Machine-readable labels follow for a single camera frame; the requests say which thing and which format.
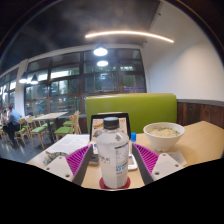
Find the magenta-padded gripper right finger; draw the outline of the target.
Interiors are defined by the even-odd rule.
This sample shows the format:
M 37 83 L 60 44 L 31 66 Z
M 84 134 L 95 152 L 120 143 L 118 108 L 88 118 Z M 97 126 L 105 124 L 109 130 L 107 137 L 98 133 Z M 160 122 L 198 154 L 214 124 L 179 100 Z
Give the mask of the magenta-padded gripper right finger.
M 136 143 L 132 144 L 132 154 L 145 185 L 183 169 L 183 166 L 167 153 L 157 154 Z

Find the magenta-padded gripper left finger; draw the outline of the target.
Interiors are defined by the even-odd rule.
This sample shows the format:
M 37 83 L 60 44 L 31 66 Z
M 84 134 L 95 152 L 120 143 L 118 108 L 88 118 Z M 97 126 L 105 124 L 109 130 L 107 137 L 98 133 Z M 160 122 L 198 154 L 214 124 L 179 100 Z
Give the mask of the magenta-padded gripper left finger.
M 46 166 L 45 170 L 80 186 L 92 155 L 93 145 L 90 144 L 66 157 L 58 156 Z

